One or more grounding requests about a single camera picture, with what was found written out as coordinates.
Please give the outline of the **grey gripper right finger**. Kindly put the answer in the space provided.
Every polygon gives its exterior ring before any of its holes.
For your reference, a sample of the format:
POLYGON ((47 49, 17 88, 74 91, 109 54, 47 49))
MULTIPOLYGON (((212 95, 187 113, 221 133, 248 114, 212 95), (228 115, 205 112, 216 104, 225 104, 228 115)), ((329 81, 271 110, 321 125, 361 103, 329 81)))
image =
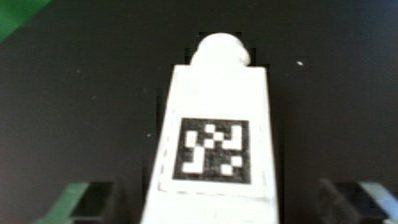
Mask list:
POLYGON ((319 182, 322 224, 398 224, 398 198, 374 181, 319 182))

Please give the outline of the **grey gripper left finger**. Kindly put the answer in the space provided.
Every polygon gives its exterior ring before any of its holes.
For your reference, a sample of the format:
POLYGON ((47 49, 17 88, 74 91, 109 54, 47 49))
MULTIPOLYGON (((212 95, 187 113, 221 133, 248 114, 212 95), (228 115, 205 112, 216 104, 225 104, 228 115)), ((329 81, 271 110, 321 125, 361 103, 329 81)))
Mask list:
POLYGON ((33 224, 106 224, 113 182, 75 182, 61 193, 45 216, 33 224))

